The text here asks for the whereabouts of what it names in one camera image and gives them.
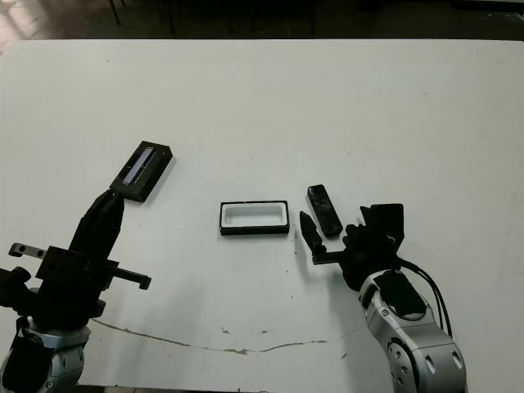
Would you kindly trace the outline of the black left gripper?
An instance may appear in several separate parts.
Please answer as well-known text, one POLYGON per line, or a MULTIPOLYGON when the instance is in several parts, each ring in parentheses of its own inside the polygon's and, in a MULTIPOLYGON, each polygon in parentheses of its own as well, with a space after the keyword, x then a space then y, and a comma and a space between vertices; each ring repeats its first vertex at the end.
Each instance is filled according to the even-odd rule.
POLYGON ((28 288, 30 273, 15 267, 7 273, 7 306, 44 327, 82 327, 89 319, 102 315, 106 303, 100 295, 113 278, 148 289, 150 277, 107 260, 120 234, 123 215, 123 196, 108 189, 79 221, 69 250, 55 246, 43 250, 14 243, 10 256, 27 255, 41 260, 36 278, 42 283, 38 288, 28 288))

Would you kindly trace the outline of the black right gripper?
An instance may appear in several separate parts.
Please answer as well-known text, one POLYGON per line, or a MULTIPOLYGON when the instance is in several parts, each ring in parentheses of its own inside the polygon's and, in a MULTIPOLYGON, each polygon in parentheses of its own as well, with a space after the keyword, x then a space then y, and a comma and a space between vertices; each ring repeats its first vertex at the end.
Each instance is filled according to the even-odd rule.
POLYGON ((366 278, 374 273, 400 270, 397 253, 404 240, 402 226, 375 227, 371 225, 373 208, 361 206, 360 211, 365 225, 346 226, 342 251, 327 251, 312 218, 302 210, 299 214, 301 235, 312 252, 313 263, 338 264, 346 285, 354 291, 359 291, 366 278))

